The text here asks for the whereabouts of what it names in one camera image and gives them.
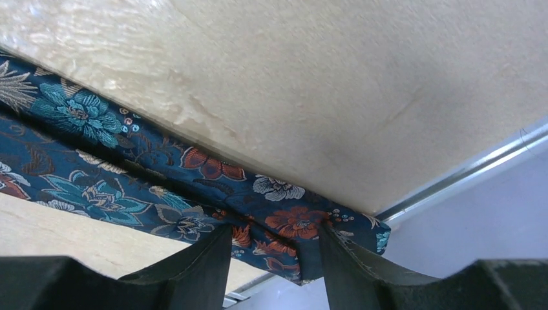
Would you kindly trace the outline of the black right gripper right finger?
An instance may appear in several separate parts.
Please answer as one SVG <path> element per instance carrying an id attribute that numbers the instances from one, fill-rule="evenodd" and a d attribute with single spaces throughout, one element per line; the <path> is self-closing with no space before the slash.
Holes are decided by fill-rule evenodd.
<path id="1" fill-rule="evenodd" d="M 547 260 L 477 260 L 446 278 L 397 265 L 324 224 L 330 309 L 547 309 Z"/>

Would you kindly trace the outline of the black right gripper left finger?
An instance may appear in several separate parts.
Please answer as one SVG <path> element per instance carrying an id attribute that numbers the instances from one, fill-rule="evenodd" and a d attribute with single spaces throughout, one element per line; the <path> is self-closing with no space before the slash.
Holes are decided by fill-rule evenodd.
<path id="1" fill-rule="evenodd" d="M 68 256 L 1 258 L 1 309 L 221 309 L 230 225 L 119 279 Z"/>

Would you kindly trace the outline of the navy floral tie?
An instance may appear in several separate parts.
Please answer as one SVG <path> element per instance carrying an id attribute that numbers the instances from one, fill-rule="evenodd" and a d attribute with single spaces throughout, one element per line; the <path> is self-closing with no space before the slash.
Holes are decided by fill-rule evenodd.
<path id="1" fill-rule="evenodd" d="M 234 259 L 298 285 L 323 275 L 322 224 L 375 254 L 390 236 L 377 218 L 228 163 L 8 52 L 1 192 L 187 243 L 230 224 Z"/>

